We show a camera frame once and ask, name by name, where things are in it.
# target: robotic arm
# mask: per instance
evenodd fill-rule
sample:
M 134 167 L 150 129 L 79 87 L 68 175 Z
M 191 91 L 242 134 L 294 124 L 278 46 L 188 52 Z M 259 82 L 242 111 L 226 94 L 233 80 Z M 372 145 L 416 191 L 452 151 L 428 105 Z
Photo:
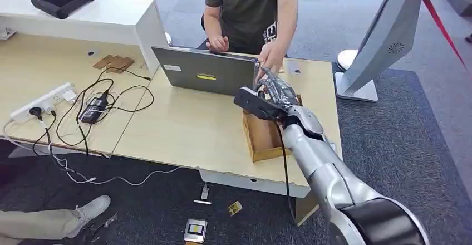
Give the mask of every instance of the robotic arm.
M 424 227 L 401 203 L 356 177 L 331 148 L 323 127 L 293 89 L 268 73 L 263 81 L 272 101 L 242 87 L 234 103 L 263 120 L 283 124 L 283 142 L 317 196 L 329 221 L 331 244 L 429 245 Z

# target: olive green t-shirt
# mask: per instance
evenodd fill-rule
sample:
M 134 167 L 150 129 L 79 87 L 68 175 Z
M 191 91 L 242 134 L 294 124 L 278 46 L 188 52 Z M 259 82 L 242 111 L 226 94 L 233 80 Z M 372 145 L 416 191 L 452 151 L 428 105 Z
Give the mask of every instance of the olive green t-shirt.
M 276 37 L 277 0 L 206 0 L 221 6 L 220 24 L 229 45 L 262 47 Z

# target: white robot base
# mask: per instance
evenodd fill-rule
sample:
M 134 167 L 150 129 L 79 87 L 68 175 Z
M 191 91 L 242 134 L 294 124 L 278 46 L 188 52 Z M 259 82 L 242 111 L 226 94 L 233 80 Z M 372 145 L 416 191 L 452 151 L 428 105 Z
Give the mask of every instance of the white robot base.
M 341 99 L 353 99 L 353 100 L 363 100 L 369 102 L 377 102 L 377 90 L 375 89 L 375 84 L 373 80 L 366 83 L 363 87 L 361 87 L 356 92 L 346 92 L 347 88 L 347 78 L 344 77 L 346 75 L 342 72 L 335 73 L 335 80 L 336 80 L 336 95 Z

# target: laptop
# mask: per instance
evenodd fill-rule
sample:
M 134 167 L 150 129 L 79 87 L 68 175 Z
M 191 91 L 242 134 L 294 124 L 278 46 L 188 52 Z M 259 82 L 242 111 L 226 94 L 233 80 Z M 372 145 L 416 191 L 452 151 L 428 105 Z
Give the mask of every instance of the laptop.
M 153 51 L 173 86 L 232 96 L 253 87 L 256 58 L 189 48 Z

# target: wooden box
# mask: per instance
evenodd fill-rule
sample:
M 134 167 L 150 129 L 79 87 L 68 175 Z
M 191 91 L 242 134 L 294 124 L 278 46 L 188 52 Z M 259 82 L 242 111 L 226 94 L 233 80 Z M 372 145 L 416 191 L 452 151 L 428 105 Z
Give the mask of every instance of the wooden box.
M 303 106 L 302 96 L 297 97 L 300 106 Z M 253 163 L 283 156 L 281 140 L 274 122 L 261 120 L 243 110 L 243 127 Z M 285 152 L 286 155 L 291 154 L 288 149 L 285 149 Z

